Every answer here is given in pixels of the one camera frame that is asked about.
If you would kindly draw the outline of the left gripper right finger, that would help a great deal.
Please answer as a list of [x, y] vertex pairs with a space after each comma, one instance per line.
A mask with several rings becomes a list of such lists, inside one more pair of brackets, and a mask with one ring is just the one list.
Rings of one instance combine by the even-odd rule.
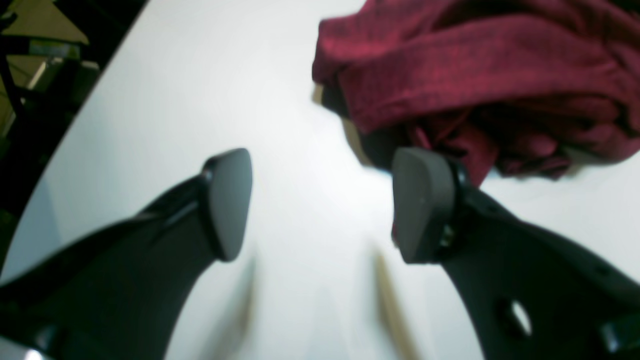
[[461, 162], [402, 147], [391, 162], [393, 238], [440, 265], [487, 360], [637, 360], [639, 285], [473, 186]]

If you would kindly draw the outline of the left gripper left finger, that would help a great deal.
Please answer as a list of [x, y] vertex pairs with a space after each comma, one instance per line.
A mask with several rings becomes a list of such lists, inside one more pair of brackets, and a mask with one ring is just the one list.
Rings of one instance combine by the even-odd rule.
[[198, 278], [240, 255], [252, 187], [249, 151], [220, 153], [2, 285], [1, 342], [53, 360], [162, 360]]

